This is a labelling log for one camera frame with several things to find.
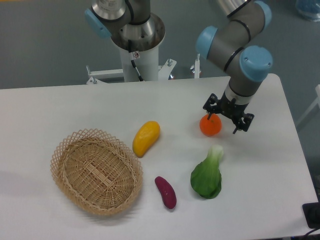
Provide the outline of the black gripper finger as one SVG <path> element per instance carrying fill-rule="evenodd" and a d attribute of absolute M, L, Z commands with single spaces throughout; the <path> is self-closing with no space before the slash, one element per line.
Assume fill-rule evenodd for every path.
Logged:
<path fill-rule="evenodd" d="M 252 113 L 244 113 L 242 112 L 238 116 L 232 117 L 232 122 L 235 125 L 235 129 L 233 130 L 233 134 L 235 134 L 237 131 L 244 131 L 247 132 L 249 130 L 249 127 L 254 119 L 255 115 Z"/>
<path fill-rule="evenodd" d="M 212 93 L 207 101 L 205 102 L 205 104 L 202 107 L 208 114 L 208 116 L 206 117 L 207 120 L 210 120 L 211 116 L 213 114 L 220 114 L 221 113 L 221 104 L 220 104 L 220 100 L 218 99 L 218 97 Z"/>

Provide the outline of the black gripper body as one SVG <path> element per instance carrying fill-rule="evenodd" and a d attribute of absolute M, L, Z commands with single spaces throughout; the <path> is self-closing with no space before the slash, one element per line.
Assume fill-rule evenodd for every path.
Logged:
<path fill-rule="evenodd" d="M 247 107 L 246 104 L 236 104 L 236 100 L 229 100 L 224 93 L 217 104 L 220 113 L 225 117 L 231 119 L 235 123 L 242 122 L 244 111 Z"/>

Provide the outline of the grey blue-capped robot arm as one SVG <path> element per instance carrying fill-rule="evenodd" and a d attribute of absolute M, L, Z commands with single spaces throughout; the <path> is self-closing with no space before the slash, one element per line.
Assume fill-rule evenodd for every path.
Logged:
<path fill-rule="evenodd" d="M 272 13 L 259 0 L 220 0 L 228 18 L 224 28 L 206 27 L 195 44 L 197 53 L 212 62 L 230 80 L 221 98 L 211 94 L 203 108 L 232 120 L 236 131 L 247 131 L 254 115 L 245 111 L 273 58 L 270 52 L 250 41 L 270 23 Z M 163 21 L 151 12 L 148 0 L 95 0 L 84 17 L 101 38 L 111 38 L 121 53 L 124 79 L 128 82 L 160 79 L 157 52 L 165 37 Z"/>

